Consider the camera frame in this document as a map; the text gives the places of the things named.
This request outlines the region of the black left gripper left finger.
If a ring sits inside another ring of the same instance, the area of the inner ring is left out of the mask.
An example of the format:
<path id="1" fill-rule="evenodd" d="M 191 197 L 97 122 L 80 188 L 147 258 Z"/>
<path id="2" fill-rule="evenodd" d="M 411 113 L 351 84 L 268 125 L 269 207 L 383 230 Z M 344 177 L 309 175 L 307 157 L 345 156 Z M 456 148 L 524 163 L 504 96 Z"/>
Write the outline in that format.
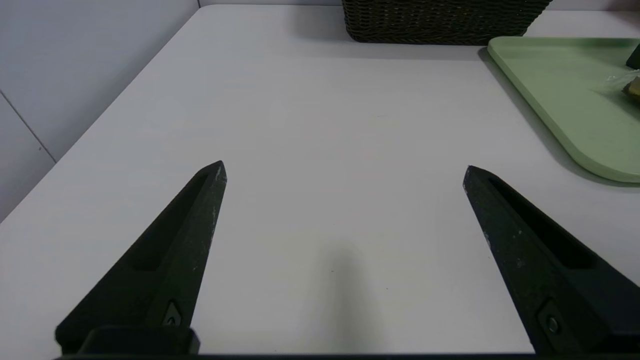
<path id="1" fill-rule="evenodd" d="M 55 328 L 64 356 L 190 356 L 191 322 L 226 190 L 203 167 Z"/>

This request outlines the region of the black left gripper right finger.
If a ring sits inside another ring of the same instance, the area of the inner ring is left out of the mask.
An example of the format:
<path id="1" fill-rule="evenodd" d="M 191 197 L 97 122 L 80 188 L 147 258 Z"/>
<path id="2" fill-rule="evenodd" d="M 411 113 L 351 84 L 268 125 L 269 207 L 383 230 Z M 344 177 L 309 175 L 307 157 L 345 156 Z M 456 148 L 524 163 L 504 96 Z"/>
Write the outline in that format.
<path id="1" fill-rule="evenodd" d="M 538 356 L 637 356 L 640 289 L 495 174 L 462 187 Z"/>

